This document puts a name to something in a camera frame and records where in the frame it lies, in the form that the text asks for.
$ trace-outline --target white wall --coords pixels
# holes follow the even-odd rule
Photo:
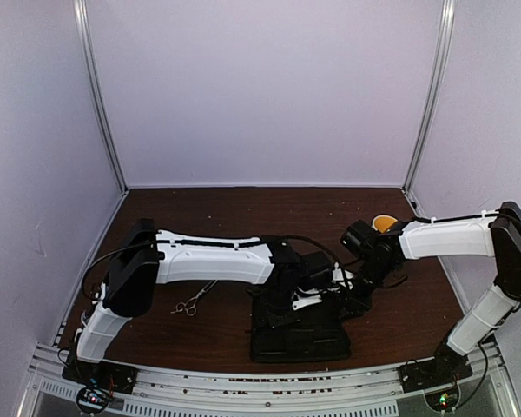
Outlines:
[[[0,2],[0,416],[119,198],[70,0]]]
[[[521,2],[460,1],[432,132],[414,184],[428,215],[521,206]],[[470,302],[494,261],[452,259]],[[521,402],[521,311],[498,332]]]
[[[441,9],[425,0],[89,1],[128,184],[399,186]]]

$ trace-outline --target metal bar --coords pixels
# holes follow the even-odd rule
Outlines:
[[[108,220],[106,221],[106,224],[102,228],[101,233],[98,235],[97,239],[93,243],[93,246],[89,251],[89,255],[87,256],[85,263],[82,265],[82,268],[79,271],[79,274],[77,276],[77,281],[76,281],[74,287],[71,289],[71,292],[70,292],[71,296],[69,298],[69,303],[68,303],[67,307],[63,311],[62,321],[59,322],[58,325],[56,326],[56,329],[57,329],[56,335],[54,336],[54,339],[50,342],[50,344],[52,346],[56,346],[57,343],[60,341],[60,336],[62,336],[63,328],[64,328],[66,322],[68,321],[68,317],[69,317],[69,314],[71,313],[71,309],[73,308],[73,306],[76,302],[77,296],[79,295],[81,281],[83,279],[83,274],[89,267],[90,263],[95,259],[98,249],[102,245],[102,241],[104,240],[104,237],[106,237],[106,234],[109,231],[110,226],[112,225],[112,222],[114,221],[115,217],[117,216],[118,211],[122,207],[122,204],[125,201],[125,197],[127,197],[127,196],[128,196],[127,191],[124,192],[120,196],[118,202],[115,204],[114,209],[112,210],[112,213],[110,214]]]
[[[485,352],[491,370],[504,368],[496,345],[486,345]],[[63,365],[56,353],[53,347],[39,345],[30,369],[48,381],[77,389],[77,384],[62,380]],[[469,354],[469,362],[474,371],[469,380],[476,380],[484,368],[478,349]],[[143,407],[216,410],[218,415],[259,413],[266,411],[267,403],[274,414],[369,406],[421,394],[403,394],[396,371],[399,365],[304,374],[212,374],[137,365],[133,394],[116,398]]]
[[[434,55],[434,65],[432,67],[431,82],[426,96],[425,110],[423,118],[419,127],[417,142],[413,151],[411,163],[407,170],[406,180],[404,181],[403,189],[409,193],[411,192],[415,175],[419,169],[421,156],[425,149],[426,140],[430,133],[432,126],[432,119],[438,102],[440,85],[444,78],[445,64],[450,52],[450,44],[452,41],[453,32],[453,18],[454,18],[455,0],[444,0],[442,8],[442,18],[440,22],[440,29],[438,41],[436,44],[436,53]]]
[[[115,151],[114,140],[112,139],[112,132],[110,130],[108,118],[106,117],[106,109],[102,99],[102,92],[100,83],[98,81],[98,71],[96,70],[95,56],[93,54],[93,44],[91,42],[89,19],[87,17],[86,0],[74,0],[74,7],[76,11],[76,23],[81,44],[83,47],[83,55],[85,56],[85,63],[87,65],[87,73],[89,76],[89,85],[91,95],[93,98],[93,107],[95,109],[96,120],[101,131],[102,141],[106,148],[106,153],[110,162],[110,166],[114,171],[114,176],[120,193],[128,191],[128,186],[125,182],[122,172],[122,166]]]

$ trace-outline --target brown wooden surface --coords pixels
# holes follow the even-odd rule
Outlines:
[[[132,190],[112,224],[100,254],[117,247],[140,217],[186,235],[242,237],[260,234],[310,236],[352,260],[340,246],[346,227],[387,213],[412,217],[398,189],[139,189]],[[295,245],[300,252],[311,250]],[[89,283],[100,281],[98,268]],[[272,373],[348,369],[384,365],[432,355],[461,311],[436,259],[408,262],[409,280],[374,293],[373,309],[344,323],[352,355],[343,361],[258,364],[249,359],[251,300],[245,284],[219,282],[198,303],[195,317],[171,314],[179,301],[204,282],[157,286],[154,306],[132,320],[114,340],[106,357],[156,367],[194,371]],[[89,301],[81,296],[72,309],[62,346],[78,327]]]

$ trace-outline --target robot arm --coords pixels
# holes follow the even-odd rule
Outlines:
[[[156,284],[220,280],[261,285],[271,304],[285,312],[321,302],[316,291],[300,300],[295,290],[327,287],[334,277],[333,265],[324,255],[299,255],[280,236],[194,237],[157,231],[152,220],[141,219],[122,246],[140,242],[153,243],[124,251],[110,262],[97,300],[83,315],[76,334],[79,361],[100,362],[122,327],[150,310]]]
[[[373,290],[405,260],[443,255],[496,258],[495,280],[442,340],[434,361],[425,367],[405,365],[399,370],[403,381],[411,377],[404,384],[406,391],[451,381],[452,373],[464,366],[466,355],[521,303],[521,210],[513,202],[505,202],[498,211],[480,216],[398,222],[384,234],[357,222],[342,236],[342,243],[366,260],[353,284],[355,296],[366,305],[370,305]]]
[[[515,203],[506,202],[495,212],[465,218],[397,222],[382,234],[356,222],[341,242],[364,261],[353,279],[350,273],[333,270],[332,263],[325,263],[327,258],[322,259],[325,257],[320,253],[297,254],[281,237],[197,238],[157,231],[151,220],[143,219],[122,246],[147,246],[123,251],[112,259],[94,308],[82,318],[76,358],[101,361],[123,325],[150,309],[156,284],[224,280],[261,285],[271,297],[270,305],[284,311],[274,315],[274,326],[279,326],[293,319],[287,314],[296,309],[298,293],[306,297],[303,307],[321,302],[320,295],[332,296],[348,316],[361,316],[371,307],[374,289],[405,260],[495,256],[496,279],[440,343],[431,366],[424,372],[419,370],[432,386],[450,381],[453,370],[465,364],[466,355],[521,303],[521,210]],[[413,374],[408,368],[404,371]],[[419,383],[412,386],[421,388]]]

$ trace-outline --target black cable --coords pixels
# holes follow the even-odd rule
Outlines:
[[[69,350],[69,347],[63,347],[61,348],[60,350],[58,350],[56,352],[56,356],[58,357],[58,360],[63,364],[64,367],[68,367],[68,362],[64,361],[61,357],[60,357],[60,354],[62,352],[67,352]]]
[[[122,252],[126,252],[128,250],[134,250],[139,248],[146,248],[147,246],[156,245],[158,243],[169,243],[169,244],[183,244],[183,245],[192,245],[192,246],[210,246],[210,247],[217,247],[217,248],[252,248],[254,246],[260,246],[264,245],[264,241],[252,241],[252,242],[244,242],[244,243],[238,243],[237,245],[234,245],[233,243],[225,243],[225,242],[207,242],[207,241],[194,241],[189,239],[181,239],[179,241],[170,241],[170,240],[155,240],[155,241],[145,241],[136,243],[135,245],[129,245],[123,248],[118,248],[116,250],[112,250],[111,252],[108,252],[106,255],[102,255],[99,258],[95,259],[93,263],[89,265],[89,267],[85,270],[85,273],[83,274],[83,278],[81,280],[81,292],[83,296],[89,300],[95,301],[96,298],[93,295],[87,294],[85,291],[85,284],[87,283],[87,278],[89,277],[90,271],[96,267],[99,263],[106,261],[107,259],[111,258],[114,255],[118,255]]]
[[[289,240],[289,241],[303,241],[310,243],[311,245],[315,246],[316,248],[322,250],[323,252],[326,252],[330,257],[338,264],[338,267],[341,271],[341,276],[344,278],[344,283],[347,284],[351,280],[347,278],[346,274],[346,267],[344,266],[344,262],[341,261],[341,259],[335,254],[333,250],[331,250],[328,246],[323,245],[322,243],[315,241],[314,239],[311,239],[307,236],[302,235],[284,235],[281,237],[281,239]]]
[[[434,223],[443,223],[443,222],[455,222],[458,220],[471,220],[471,219],[480,219],[482,217],[504,217],[505,219],[511,220],[513,223],[517,224],[520,227],[519,232],[521,232],[521,221],[513,216],[513,215],[507,215],[506,213],[486,213],[484,215],[461,215],[460,217],[448,217],[445,219],[436,219]],[[430,224],[433,223],[431,219],[427,219],[425,217],[413,217],[413,220],[420,222],[420,223],[426,223]]]
[[[397,288],[401,284],[403,284],[405,281],[407,281],[408,279],[409,279],[409,275],[403,275],[401,278],[399,278],[399,280],[397,282],[394,282],[393,284],[390,284],[390,285],[382,287],[382,288],[383,289]]]
[[[348,263],[344,263],[344,267],[346,267],[346,268],[347,267],[351,267],[352,265],[355,265],[356,263],[359,263],[361,261],[363,261],[362,258],[359,258],[359,259],[356,259],[354,261],[350,261]]]
[[[472,390],[472,393],[461,404],[459,404],[455,407],[456,411],[459,410],[461,407],[463,407],[465,404],[467,404],[471,400],[471,398],[475,396],[478,389],[483,385],[483,382],[485,382],[486,374],[488,373],[488,356],[486,356],[486,352],[485,352],[482,344],[479,343],[478,348],[480,349],[483,356],[485,357],[485,370],[483,372],[483,376],[480,378],[480,381],[478,382],[475,389]]]

